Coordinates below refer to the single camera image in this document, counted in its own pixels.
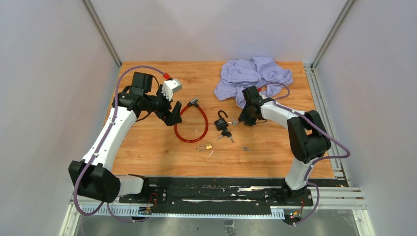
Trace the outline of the red cable lock black body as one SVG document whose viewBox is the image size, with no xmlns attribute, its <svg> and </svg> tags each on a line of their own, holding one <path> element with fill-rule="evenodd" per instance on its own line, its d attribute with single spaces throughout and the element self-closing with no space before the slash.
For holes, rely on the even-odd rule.
<svg viewBox="0 0 417 236">
<path fill-rule="evenodd" d="M 196 143 L 201 141 L 207 135 L 209 129 L 209 119 L 206 112 L 199 104 L 198 98 L 190 100 L 185 107 L 182 108 L 180 115 L 183 116 L 183 114 L 190 108 L 194 108 L 195 112 L 192 114 L 196 115 L 199 113 L 202 120 L 197 122 L 195 118 L 193 118 L 191 122 L 186 122 L 186 124 L 190 125 L 189 128 L 181 127 L 178 129 L 178 126 L 174 125 L 174 133 L 182 142 Z"/>
</svg>

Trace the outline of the black padlock body with shackle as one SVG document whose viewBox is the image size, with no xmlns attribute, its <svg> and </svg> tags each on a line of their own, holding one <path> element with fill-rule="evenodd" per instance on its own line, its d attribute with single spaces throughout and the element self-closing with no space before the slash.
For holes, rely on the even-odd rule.
<svg viewBox="0 0 417 236">
<path fill-rule="evenodd" d="M 217 114 L 219 116 L 219 119 L 214 122 L 214 125 L 218 131 L 225 131 L 228 127 L 228 123 L 222 115 L 224 115 L 226 118 L 228 118 L 228 115 L 223 110 L 219 110 Z"/>
</svg>

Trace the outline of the small brass padlock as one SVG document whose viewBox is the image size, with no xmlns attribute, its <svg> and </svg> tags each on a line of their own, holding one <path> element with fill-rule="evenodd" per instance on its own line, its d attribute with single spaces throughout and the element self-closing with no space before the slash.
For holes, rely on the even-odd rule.
<svg viewBox="0 0 417 236">
<path fill-rule="evenodd" d="M 212 149 L 212 143 L 206 143 L 196 147 L 196 151 L 205 151 Z"/>
</svg>

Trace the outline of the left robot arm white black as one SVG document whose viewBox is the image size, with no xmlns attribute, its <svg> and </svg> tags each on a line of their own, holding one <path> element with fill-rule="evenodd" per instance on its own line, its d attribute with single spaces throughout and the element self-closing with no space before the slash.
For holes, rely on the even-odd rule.
<svg viewBox="0 0 417 236">
<path fill-rule="evenodd" d="M 76 195 L 106 203 L 130 194 L 139 203 L 150 199 L 146 177 L 117 176 L 112 168 L 122 141 L 141 113 L 154 113 L 167 126 L 182 122 L 181 103 L 171 106 L 174 94 L 182 88 L 181 82 L 169 77 L 159 85 L 155 95 L 150 95 L 153 81 L 153 75 L 135 72 L 131 85 L 115 96 L 109 118 L 92 148 L 82 160 L 69 165 Z"/>
</svg>

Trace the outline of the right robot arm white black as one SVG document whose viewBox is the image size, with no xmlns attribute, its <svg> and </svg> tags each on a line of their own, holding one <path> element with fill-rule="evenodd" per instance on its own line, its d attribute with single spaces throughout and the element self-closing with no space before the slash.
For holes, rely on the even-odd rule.
<svg viewBox="0 0 417 236">
<path fill-rule="evenodd" d="M 283 106 L 272 98 L 259 94 L 255 86 L 242 91 L 245 106 L 238 118 L 244 125 L 254 126 L 258 120 L 274 121 L 288 130 L 291 152 L 294 156 L 285 183 L 280 188 L 281 199 L 288 205 L 300 200 L 306 190 L 313 162 L 330 149 L 330 139 L 319 113 L 299 111 Z"/>
</svg>

